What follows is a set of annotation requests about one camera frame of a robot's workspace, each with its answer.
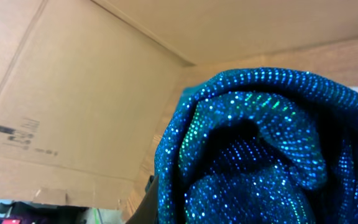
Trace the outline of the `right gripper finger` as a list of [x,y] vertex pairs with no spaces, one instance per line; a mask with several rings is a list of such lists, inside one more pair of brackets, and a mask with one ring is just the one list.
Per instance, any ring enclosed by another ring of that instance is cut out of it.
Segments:
[[158,176],[151,175],[145,196],[126,224],[158,224]]

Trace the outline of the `blue sequin fabric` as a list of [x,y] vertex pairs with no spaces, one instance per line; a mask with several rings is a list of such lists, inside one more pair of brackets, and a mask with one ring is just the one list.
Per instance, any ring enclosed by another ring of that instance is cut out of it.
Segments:
[[154,164],[160,223],[358,223],[358,92],[221,72],[180,101]]

